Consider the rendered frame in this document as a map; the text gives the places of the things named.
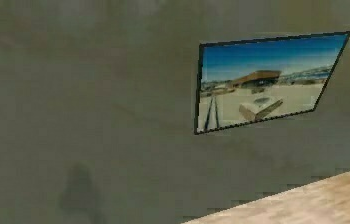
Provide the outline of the black framed landscape picture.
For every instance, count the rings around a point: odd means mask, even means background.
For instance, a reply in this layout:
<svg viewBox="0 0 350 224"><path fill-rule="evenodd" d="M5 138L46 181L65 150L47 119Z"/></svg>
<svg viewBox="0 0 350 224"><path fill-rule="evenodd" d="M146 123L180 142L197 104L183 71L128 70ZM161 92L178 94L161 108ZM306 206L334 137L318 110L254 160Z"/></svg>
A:
<svg viewBox="0 0 350 224"><path fill-rule="evenodd" d="M315 111L349 31L201 43L196 135Z"/></svg>

